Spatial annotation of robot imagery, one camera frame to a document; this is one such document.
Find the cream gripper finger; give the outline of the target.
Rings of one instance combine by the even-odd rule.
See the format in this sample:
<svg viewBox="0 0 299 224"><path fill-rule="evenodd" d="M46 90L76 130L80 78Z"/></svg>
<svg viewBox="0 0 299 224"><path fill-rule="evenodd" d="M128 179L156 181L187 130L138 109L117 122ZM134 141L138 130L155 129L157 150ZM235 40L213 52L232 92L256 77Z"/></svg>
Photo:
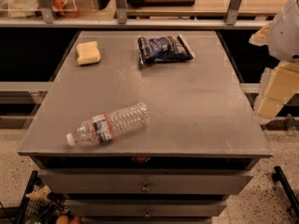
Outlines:
<svg viewBox="0 0 299 224"><path fill-rule="evenodd" d="M267 23L260 30L258 30L255 34L253 34L249 42L254 46L267 46L268 45L268 37L271 23Z"/></svg>
<svg viewBox="0 0 299 224"><path fill-rule="evenodd" d="M273 119L299 91L299 63L281 61L262 73L254 112L261 119Z"/></svg>

